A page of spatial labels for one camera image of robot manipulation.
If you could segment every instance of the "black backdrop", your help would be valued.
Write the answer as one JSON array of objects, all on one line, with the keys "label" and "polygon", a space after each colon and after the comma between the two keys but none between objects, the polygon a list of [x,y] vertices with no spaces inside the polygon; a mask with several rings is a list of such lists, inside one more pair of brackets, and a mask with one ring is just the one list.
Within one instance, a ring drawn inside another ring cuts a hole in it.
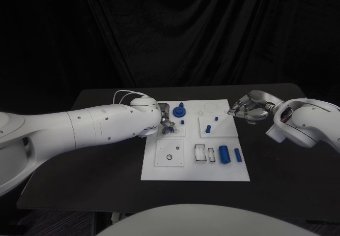
[{"label": "black backdrop", "polygon": [[83,89],[296,83],[340,103],[339,0],[8,1],[0,110]]}]

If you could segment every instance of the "blue object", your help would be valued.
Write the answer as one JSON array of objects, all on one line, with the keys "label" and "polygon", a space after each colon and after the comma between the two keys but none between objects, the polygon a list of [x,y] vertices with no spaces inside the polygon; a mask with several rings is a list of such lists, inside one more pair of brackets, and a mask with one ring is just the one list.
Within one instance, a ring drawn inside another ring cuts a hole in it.
[{"label": "blue object", "polygon": [[211,133],[211,128],[212,128],[212,126],[208,125],[208,129],[207,129],[207,133],[208,133],[208,134]]},{"label": "blue object", "polygon": [[179,104],[178,107],[175,107],[172,113],[176,117],[184,117],[186,115],[186,109],[185,109],[185,106],[184,106],[184,102]]},{"label": "blue object", "polygon": [[230,151],[227,146],[220,146],[220,157],[221,157],[221,162],[224,164],[231,162],[231,156],[230,156]]},{"label": "blue object", "polygon": [[240,149],[235,149],[235,154],[237,154],[237,160],[238,162],[243,162],[241,154],[240,154]]}]

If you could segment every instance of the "black table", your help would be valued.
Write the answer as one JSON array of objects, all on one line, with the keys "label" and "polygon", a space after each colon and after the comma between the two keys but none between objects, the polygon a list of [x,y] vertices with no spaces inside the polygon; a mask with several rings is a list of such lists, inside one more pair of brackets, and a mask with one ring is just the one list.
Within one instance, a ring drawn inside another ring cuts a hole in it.
[{"label": "black table", "polygon": [[[284,100],[305,97],[293,84],[135,89],[159,101],[228,99],[254,89]],[[113,104],[117,89],[83,91],[74,110]],[[126,98],[130,103],[133,95]],[[303,148],[279,144],[258,125],[235,119],[251,182],[142,181],[146,138],[58,155],[38,168],[19,208],[140,212],[172,204],[212,204],[279,218],[340,222],[340,154],[323,142]]]}]

